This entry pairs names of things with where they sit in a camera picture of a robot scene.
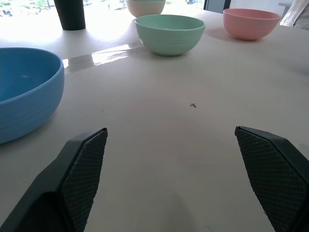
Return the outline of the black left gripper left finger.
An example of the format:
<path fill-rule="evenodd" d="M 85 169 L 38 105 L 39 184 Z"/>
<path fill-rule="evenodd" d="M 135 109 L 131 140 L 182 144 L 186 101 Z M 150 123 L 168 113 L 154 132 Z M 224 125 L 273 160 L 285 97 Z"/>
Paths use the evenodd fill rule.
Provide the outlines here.
<path fill-rule="evenodd" d="M 83 232 L 98 190 L 108 131 L 66 142 L 2 224 L 2 232 Z"/>

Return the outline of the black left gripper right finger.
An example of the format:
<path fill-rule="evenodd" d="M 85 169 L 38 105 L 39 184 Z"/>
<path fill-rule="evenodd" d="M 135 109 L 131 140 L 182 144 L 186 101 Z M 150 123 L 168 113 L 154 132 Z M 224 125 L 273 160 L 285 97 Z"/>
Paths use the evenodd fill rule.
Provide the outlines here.
<path fill-rule="evenodd" d="M 309 230 L 309 161 L 287 139 L 244 126 L 235 136 L 251 187 L 277 232 Z"/>

